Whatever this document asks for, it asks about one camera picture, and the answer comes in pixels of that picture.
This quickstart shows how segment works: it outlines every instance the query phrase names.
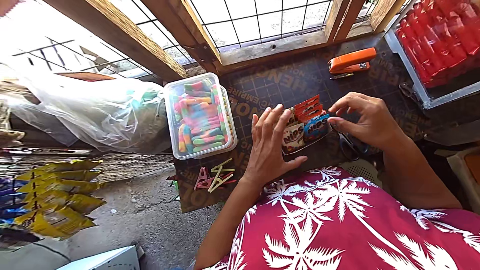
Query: wooden frame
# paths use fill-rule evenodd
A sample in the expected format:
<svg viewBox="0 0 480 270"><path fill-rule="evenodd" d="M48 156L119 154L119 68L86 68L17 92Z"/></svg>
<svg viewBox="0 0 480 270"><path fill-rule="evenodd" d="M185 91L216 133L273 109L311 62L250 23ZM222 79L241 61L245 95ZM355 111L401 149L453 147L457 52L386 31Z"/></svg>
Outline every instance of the wooden frame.
<svg viewBox="0 0 480 270"><path fill-rule="evenodd" d="M108 0L45 0L167 81L185 70ZM216 74L381 32L405 0L379 0L371 17L355 23L364 0L333 0L323 30L219 53L187 0L141 0L205 70Z"/></svg>
<svg viewBox="0 0 480 270"><path fill-rule="evenodd" d="M134 61L166 81L187 73L168 53L149 39L109 0L45 0Z"/></svg>
<svg viewBox="0 0 480 270"><path fill-rule="evenodd" d="M184 0L142 0L182 47L208 72L218 73L220 56Z"/></svg>

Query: red hawaiian shirt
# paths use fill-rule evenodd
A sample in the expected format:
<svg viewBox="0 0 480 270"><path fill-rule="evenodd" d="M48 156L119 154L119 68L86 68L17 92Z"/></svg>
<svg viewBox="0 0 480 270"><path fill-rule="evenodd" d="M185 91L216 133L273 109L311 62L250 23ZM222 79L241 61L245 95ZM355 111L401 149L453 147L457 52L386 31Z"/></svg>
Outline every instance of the red hawaiian shirt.
<svg viewBox="0 0 480 270"><path fill-rule="evenodd" d="M480 269L480 216L407 209L341 168L264 188L211 270Z"/></svg>

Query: black scissors handle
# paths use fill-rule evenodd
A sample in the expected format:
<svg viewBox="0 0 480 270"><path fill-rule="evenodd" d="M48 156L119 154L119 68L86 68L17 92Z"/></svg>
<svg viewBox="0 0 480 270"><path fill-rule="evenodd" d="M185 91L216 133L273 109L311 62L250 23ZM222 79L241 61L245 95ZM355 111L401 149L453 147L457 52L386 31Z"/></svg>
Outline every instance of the black scissors handle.
<svg viewBox="0 0 480 270"><path fill-rule="evenodd" d="M368 152L367 144L363 143L362 141L352 136L349 137L343 132L335 129L335 127L333 126L332 126L332 129L338 133L340 150L349 161L356 161L360 157L365 156L367 154Z"/></svg>

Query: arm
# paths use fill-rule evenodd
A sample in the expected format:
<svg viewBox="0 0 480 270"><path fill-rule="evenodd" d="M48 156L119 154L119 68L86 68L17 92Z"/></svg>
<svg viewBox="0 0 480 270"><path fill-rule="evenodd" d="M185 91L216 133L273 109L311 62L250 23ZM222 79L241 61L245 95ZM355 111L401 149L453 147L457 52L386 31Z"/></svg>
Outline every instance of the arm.
<svg viewBox="0 0 480 270"><path fill-rule="evenodd" d="M386 184L398 201L417 209L462 208L420 149L403 133L383 100L350 92L329 109L337 115L355 110L362 115L357 124L340 117L328 121L384 152Z"/></svg>
<svg viewBox="0 0 480 270"><path fill-rule="evenodd" d="M265 109L260 118L253 115L253 147L247 169L200 245L194 267L196 270L214 265L230 252L238 225L266 183L307 160L306 156L301 156L289 162L283 161L283 130L290 114L290 110L283 110L283 106L278 104L273 110Z"/></svg>

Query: left hand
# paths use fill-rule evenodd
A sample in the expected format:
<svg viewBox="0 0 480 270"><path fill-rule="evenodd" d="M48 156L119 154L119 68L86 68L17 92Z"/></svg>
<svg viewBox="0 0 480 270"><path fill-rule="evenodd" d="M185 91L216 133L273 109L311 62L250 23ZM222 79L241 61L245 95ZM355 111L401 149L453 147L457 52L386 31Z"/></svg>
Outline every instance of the left hand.
<svg viewBox="0 0 480 270"><path fill-rule="evenodd" d="M287 126L291 111L283 110L278 104L273 110L268 107L260 118L252 117L253 147L250 153L247 170L240 182L249 182L259 188L284 173L298 168L307 160L300 156L285 162L282 156L283 130Z"/></svg>

